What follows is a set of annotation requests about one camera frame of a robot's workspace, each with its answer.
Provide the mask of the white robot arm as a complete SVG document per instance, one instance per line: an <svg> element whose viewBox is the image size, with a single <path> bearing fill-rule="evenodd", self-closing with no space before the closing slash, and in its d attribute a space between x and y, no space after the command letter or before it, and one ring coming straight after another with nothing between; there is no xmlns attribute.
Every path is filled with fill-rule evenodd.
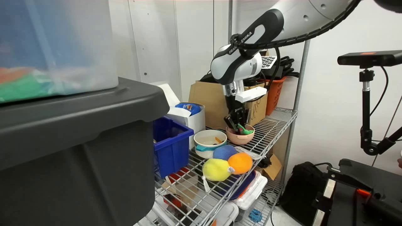
<svg viewBox="0 0 402 226"><path fill-rule="evenodd" d="M263 95L239 86L263 69L263 49L298 43L319 36L347 18L362 0L278 0L244 31L234 33L211 59L213 77L224 86L229 113L225 125L246 124L245 103Z"/></svg>

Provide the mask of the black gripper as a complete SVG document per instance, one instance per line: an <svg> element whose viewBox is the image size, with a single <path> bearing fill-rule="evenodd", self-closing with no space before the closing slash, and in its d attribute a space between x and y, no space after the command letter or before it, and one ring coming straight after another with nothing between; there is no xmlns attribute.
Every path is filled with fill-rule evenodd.
<svg viewBox="0 0 402 226"><path fill-rule="evenodd" d="M224 116L225 123L233 130L238 130L239 125L245 125L248 120L248 109L243 103L236 100L226 101L229 113Z"/></svg>

